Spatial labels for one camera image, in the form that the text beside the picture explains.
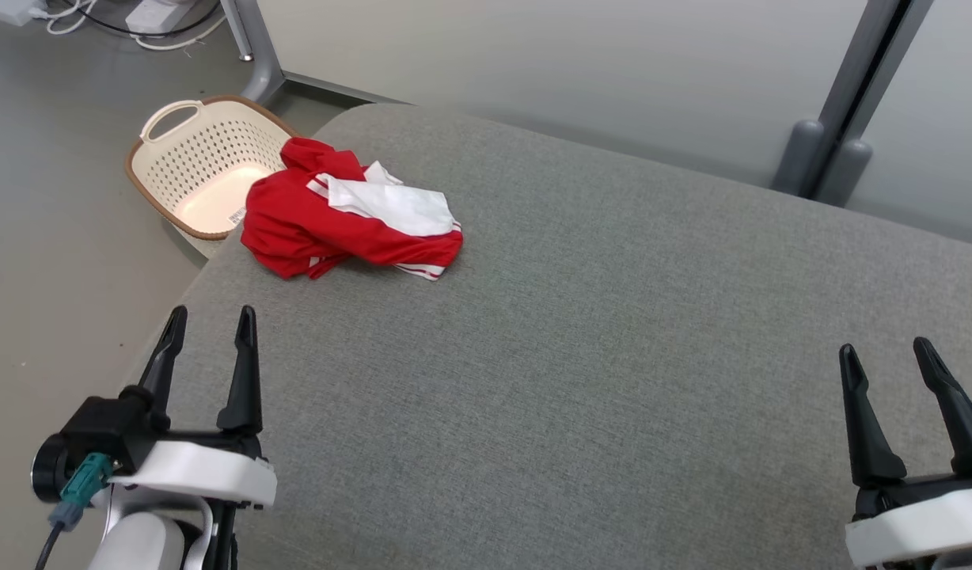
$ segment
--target red fabric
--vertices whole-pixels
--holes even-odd
[[[461,249],[461,231],[413,237],[381,220],[340,212],[306,187],[320,173],[362,181],[363,167],[351,151],[293,138],[283,146],[287,169],[256,181],[247,194],[240,241],[266,268],[288,279],[324,275],[349,256],[372,264],[435,264],[447,267]],[[313,257],[319,262],[311,266]]]

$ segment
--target robotic arm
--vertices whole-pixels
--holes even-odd
[[[841,347],[852,483],[859,487],[845,544],[858,568],[972,565],[972,403],[930,340],[917,338],[913,347],[954,448],[948,475],[907,477],[866,396],[869,382],[855,349]]]
[[[60,531],[74,528],[89,502],[107,513],[90,570],[236,568],[237,510],[271,506],[277,486],[257,438],[256,317],[250,306],[240,313],[236,368],[214,432],[171,430],[166,415],[186,324],[186,307],[176,307],[141,382],[117,398],[87,398],[37,452],[32,489],[40,500],[58,503],[37,570]],[[200,524],[161,513],[174,509],[196,511]]]

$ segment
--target perforated basket side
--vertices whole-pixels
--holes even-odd
[[[200,118],[164,135],[153,144],[139,140],[127,156],[127,177],[139,192],[173,225],[199,239],[223,239],[229,231],[199,231],[180,219],[175,210],[201,185],[254,162],[270,172],[283,169],[281,147],[299,136],[277,116],[254,101],[236,95],[201,101]]]

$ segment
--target basket label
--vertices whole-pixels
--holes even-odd
[[[243,206],[239,210],[236,210],[236,212],[234,212],[233,215],[229,217],[229,221],[233,225],[239,225],[239,223],[243,221],[243,217],[246,214],[247,214],[247,207]]]

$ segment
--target brown basket rim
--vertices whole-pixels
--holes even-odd
[[[286,122],[283,122],[283,120],[281,120],[278,116],[275,116],[273,112],[268,111],[267,108],[261,107],[260,104],[256,104],[256,102],[254,101],[248,100],[248,98],[246,97],[240,97],[240,95],[215,95],[214,97],[205,97],[203,100],[201,100],[201,104],[211,105],[214,104],[215,102],[221,102],[221,101],[239,102],[239,104],[241,105],[247,105],[247,107],[254,109],[254,111],[258,113],[261,113],[261,115],[264,116],[265,119],[271,120],[272,123],[279,126],[281,130],[286,131],[286,134],[288,134],[288,136],[290,137],[301,136],[299,133],[295,132],[295,130],[292,127],[288,126]],[[145,185],[142,184],[142,182],[138,179],[138,176],[135,175],[135,170],[134,170],[135,153],[138,152],[139,148],[142,148],[142,144],[145,143],[143,143],[141,137],[139,137],[138,142],[135,142],[134,147],[131,148],[131,152],[127,153],[127,161],[124,162],[124,170],[125,172],[127,172],[127,178],[129,178],[129,180],[131,180],[131,183],[135,185],[135,188],[138,189],[138,192],[142,193],[142,196],[145,197],[147,201],[149,201],[149,204],[152,204],[152,207],[156,209],[157,212],[159,212],[161,215],[163,215],[164,218],[169,220],[170,223],[180,228],[180,230],[183,230],[184,232],[186,232],[186,234],[190,235],[190,237],[204,239],[204,241],[219,241],[219,239],[226,239],[226,237],[228,237],[230,231],[232,230],[219,231],[219,232],[215,232],[214,234],[210,234],[210,232],[194,230],[194,228],[188,226],[183,222],[183,220],[176,217],[169,210],[164,208],[163,205],[161,205],[159,201],[155,199],[154,196],[152,196],[152,192],[149,192],[149,189],[145,188]]]

